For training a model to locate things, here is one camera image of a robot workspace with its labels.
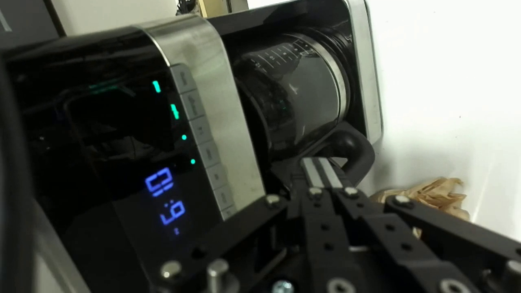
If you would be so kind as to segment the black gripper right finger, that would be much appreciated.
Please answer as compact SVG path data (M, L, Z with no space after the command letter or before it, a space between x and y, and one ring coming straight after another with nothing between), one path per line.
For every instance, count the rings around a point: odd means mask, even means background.
M321 157L349 237L386 263L399 293L521 293L521 242L402 193L371 201Z

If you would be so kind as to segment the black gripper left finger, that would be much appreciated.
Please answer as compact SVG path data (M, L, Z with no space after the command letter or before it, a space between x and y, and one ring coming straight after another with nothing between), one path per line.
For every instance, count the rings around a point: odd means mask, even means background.
M339 205L371 162L311 162L326 166L336 182L318 187L298 180L288 198L256 200L173 254L160 268L156 293L362 293L365 276L350 252L347 214Z

